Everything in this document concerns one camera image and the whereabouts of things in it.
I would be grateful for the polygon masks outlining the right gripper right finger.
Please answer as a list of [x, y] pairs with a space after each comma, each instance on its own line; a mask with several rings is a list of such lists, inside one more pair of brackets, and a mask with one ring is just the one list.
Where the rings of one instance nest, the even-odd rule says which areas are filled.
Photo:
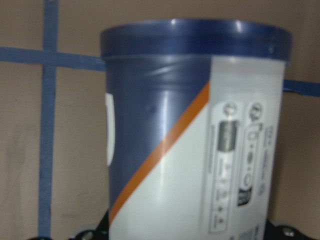
[[264, 240], [316, 240], [305, 235], [297, 228], [287, 224], [275, 224], [270, 219], [266, 220], [263, 235]]

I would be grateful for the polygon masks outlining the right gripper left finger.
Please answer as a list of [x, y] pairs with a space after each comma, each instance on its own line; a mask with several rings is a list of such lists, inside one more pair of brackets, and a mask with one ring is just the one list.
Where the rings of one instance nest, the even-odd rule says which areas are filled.
[[106, 211], [95, 229], [86, 229], [72, 237], [73, 240], [109, 240], [109, 212]]

